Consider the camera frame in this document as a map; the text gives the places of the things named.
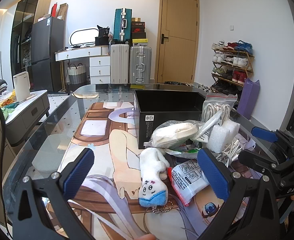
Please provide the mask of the person's left hand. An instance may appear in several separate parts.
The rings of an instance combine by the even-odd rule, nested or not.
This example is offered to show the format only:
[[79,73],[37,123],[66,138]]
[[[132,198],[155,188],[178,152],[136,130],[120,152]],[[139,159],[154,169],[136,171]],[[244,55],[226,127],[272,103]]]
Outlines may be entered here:
[[141,237],[138,237],[135,240],[156,240],[156,237],[153,234],[149,233]]

